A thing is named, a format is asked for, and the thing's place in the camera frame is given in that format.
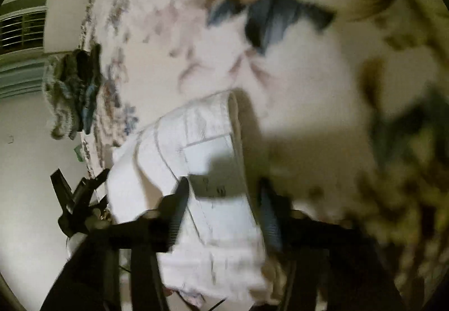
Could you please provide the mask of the floral plush blanket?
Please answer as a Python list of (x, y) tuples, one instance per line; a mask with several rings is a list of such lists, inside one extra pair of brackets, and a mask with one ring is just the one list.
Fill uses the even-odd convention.
[(90, 0), (81, 45), (101, 46), (90, 170), (171, 111), (239, 98), (249, 168), (301, 217), (325, 304), (385, 310), (363, 236), (400, 305), (448, 271), (448, 10), (442, 0)]

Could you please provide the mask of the white denim pants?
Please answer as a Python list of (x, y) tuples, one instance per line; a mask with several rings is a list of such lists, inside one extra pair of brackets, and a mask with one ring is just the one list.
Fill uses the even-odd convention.
[(223, 91), (194, 100), (131, 135), (112, 153), (107, 196), (118, 223), (153, 209), (190, 182), (175, 245), (158, 257), (164, 285), (177, 291), (276, 303), (281, 280), (255, 216), (257, 172), (248, 166), (239, 98)]

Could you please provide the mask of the window with louvres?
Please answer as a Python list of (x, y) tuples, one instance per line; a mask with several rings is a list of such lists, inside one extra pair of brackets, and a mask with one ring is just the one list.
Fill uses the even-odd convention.
[(41, 49), (47, 0), (4, 0), (1, 4), (1, 54)]

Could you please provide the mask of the striped window curtain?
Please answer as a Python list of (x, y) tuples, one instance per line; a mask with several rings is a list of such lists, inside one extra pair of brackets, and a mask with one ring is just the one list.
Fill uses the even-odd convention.
[(1, 99), (40, 92), (46, 63), (40, 49), (1, 55)]

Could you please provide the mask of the crumpled grey patterned cloth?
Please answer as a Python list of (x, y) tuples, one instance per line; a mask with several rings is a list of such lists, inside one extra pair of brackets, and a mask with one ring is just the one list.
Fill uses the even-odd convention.
[(73, 140), (79, 132), (91, 132), (101, 84), (100, 52), (95, 44), (89, 52), (75, 49), (47, 60), (42, 88), (53, 116), (53, 139)]

